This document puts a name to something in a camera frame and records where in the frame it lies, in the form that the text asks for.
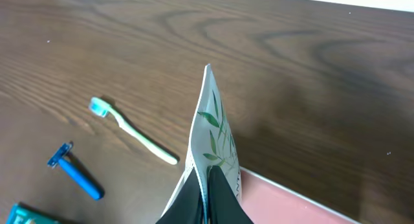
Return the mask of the white Pantene tube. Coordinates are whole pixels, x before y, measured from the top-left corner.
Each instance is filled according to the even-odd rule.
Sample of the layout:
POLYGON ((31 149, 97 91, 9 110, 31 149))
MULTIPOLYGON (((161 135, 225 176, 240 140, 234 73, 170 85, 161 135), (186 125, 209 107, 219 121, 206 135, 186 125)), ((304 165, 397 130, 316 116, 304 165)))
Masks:
POLYGON ((190 128, 184 172, 163 213, 184 187, 191 172, 197 175, 202 206, 208 202, 208 169, 219 166, 238 202, 241 202, 241 172, 235 141, 224 110, 211 65, 204 68, 201 91, 190 128))

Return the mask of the teal Colgate toothpaste tube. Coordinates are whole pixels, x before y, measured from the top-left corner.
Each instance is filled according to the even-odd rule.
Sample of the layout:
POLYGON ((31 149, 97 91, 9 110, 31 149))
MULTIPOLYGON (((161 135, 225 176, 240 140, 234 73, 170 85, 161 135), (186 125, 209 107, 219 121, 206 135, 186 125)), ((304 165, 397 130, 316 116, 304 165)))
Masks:
POLYGON ((6 224, 61 224, 61 222, 15 204, 6 224))

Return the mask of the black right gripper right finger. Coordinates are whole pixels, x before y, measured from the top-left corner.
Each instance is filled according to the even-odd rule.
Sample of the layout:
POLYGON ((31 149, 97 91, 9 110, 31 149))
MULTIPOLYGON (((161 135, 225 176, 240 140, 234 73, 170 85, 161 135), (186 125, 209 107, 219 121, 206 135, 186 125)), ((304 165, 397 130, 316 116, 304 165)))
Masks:
POLYGON ((236 200, 219 166, 210 169, 208 199, 211 224, 253 224, 236 200))

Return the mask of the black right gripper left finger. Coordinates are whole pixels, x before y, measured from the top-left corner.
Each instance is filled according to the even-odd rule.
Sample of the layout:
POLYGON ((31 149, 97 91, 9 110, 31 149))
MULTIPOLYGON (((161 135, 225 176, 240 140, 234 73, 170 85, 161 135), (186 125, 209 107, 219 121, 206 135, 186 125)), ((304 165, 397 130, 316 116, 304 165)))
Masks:
POLYGON ((178 193, 176 200, 157 224, 201 224, 202 195, 196 171, 193 169, 178 193))

